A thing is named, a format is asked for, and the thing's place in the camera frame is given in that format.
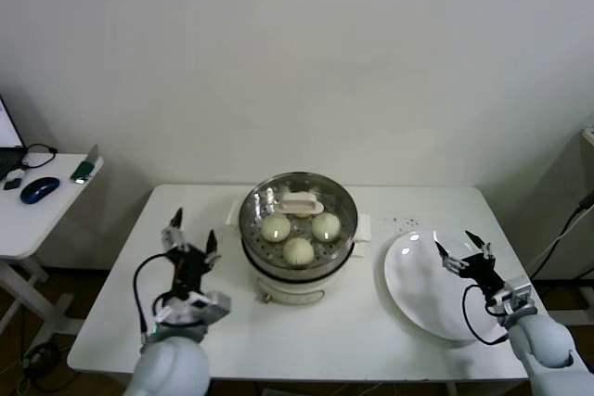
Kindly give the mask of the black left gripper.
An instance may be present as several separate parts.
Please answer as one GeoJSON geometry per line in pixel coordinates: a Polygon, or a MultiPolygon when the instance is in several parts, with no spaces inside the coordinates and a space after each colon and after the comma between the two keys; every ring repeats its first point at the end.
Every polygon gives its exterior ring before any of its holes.
{"type": "Polygon", "coordinates": [[[186,300],[190,292],[201,293],[201,279],[214,268],[220,255],[214,230],[209,232],[205,253],[198,249],[188,250],[182,221],[183,211],[178,210],[161,231],[161,243],[167,259],[174,266],[170,296],[186,300]]]}

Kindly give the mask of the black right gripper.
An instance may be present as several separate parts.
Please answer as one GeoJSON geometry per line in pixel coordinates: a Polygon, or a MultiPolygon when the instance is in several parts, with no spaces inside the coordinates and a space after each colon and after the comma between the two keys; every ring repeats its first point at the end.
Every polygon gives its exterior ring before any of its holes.
{"type": "Polygon", "coordinates": [[[465,231],[467,237],[482,253],[477,253],[462,260],[449,255],[441,243],[435,241],[442,259],[442,265],[449,272],[459,272],[461,278],[475,281],[486,298],[493,298],[505,286],[505,281],[495,270],[496,259],[492,255],[491,244],[484,242],[478,235],[465,231]]]}

